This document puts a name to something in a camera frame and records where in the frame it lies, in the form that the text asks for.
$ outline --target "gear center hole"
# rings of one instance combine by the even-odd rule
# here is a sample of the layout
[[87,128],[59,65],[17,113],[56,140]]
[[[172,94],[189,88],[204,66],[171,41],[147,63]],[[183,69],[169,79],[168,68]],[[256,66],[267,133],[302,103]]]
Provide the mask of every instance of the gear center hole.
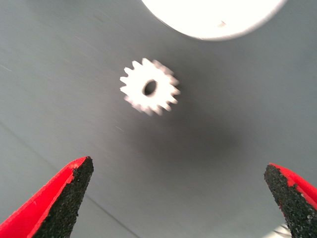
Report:
[[149,96],[155,92],[157,88],[157,83],[153,79],[149,80],[145,87],[143,88],[143,94]]

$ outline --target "white gear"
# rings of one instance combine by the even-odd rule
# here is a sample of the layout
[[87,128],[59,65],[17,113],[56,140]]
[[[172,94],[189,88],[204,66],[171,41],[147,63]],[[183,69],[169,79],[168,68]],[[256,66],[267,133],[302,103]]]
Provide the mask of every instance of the white gear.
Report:
[[[131,103],[132,107],[148,115],[151,115],[152,111],[162,115],[161,108],[171,111],[169,103],[176,104],[174,95],[180,94],[180,91],[174,87],[178,84],[178,80],[172,76],[173,72],[158,61],[150,62],[146,58],[142,59],[142,64],[133,61],[132,65],[134,69],[127,67],[124,69],[128,76],[120,77],[120,80],[126,84],[120,88],[121,92],[126,94],[124,99]],[[155,90],[145,95],[145,87],[152,81],[156,83]]]

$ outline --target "red plastic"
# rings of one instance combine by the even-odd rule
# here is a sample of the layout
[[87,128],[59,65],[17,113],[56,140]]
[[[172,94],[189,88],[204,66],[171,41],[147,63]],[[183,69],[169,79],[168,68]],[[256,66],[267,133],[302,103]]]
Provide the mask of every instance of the red plastic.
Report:
[[61,169],[46,185],[0,225],[1,238],[31,238],[49,214],[50,208],[66,184],[72,182],[73,170],[86,157],[77,159]]
[[317,188],[287,168],[272,163],[270,163],[270,165],[278,168],[280,172],[287,178],[289,187],[292,187],[296,184],[297,191],[299,191],[304,196],[306,201],[317,210]]

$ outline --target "gray surface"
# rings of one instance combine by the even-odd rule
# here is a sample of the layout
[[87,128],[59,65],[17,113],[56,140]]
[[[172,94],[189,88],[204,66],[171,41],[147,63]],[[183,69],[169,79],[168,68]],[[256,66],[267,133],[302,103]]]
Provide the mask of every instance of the gray surface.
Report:
[[[317,185],[316,11],[314,0],[289,1],[247,36],[202,42],[140,1],[2,1],[1,221],[90,155],[73,237],[271,231],[283,218],[263,180],[268,162]],[[181,82],[162,117],[138,113],[119,91],[123,68],[142,57]]]

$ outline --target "gear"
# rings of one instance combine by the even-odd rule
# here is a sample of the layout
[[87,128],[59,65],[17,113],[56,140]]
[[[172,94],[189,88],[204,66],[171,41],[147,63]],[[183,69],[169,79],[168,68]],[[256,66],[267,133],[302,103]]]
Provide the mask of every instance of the gear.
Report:
[[[126,84],[120,88],[126,94],[124,99],[131,103],[132,107],[148,115],[151,115],[152,111],[162,115],[161,108],[171,111],[169,103],[176,104],[174,95],[180,94],[180,91],[174,87],[178,84],[178,80],[172,76],[173,72],[160,62],[156,60],[150,62],[146,58],[142,59],[142,64],[133,61],[132,65],[134,69],[124,69],[128,76],[120,78]],[[155,82],[156,87],[147,94],[145,90],[151,82]]]

